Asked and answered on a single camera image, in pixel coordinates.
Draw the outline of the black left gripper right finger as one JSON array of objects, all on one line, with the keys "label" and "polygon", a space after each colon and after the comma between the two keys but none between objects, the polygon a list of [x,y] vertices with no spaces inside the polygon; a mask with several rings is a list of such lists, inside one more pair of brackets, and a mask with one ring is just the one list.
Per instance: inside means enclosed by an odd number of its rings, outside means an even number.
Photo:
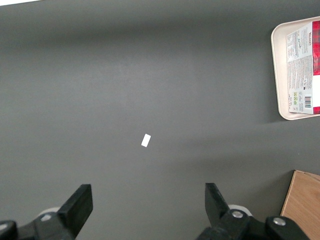
[{"label": "black left gripper right finger", "polygon": [[215,183],[206,183],[205,211],[210,227],[198,240],[307,240],[308,236],[292,219],[269,216],[264,222],[240,208],[230,208]]}]

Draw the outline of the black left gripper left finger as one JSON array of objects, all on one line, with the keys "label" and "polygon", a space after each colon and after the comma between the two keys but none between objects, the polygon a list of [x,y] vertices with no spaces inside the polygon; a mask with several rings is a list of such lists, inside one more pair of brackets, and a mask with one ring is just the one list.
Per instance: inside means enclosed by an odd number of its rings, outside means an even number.
[{"label": "black left gripper left finger", "polygon": [[82,184],[57,210],[40,214],[26,225],[0,222],[2,240],[75,240],[93,211],[92,186]]}]

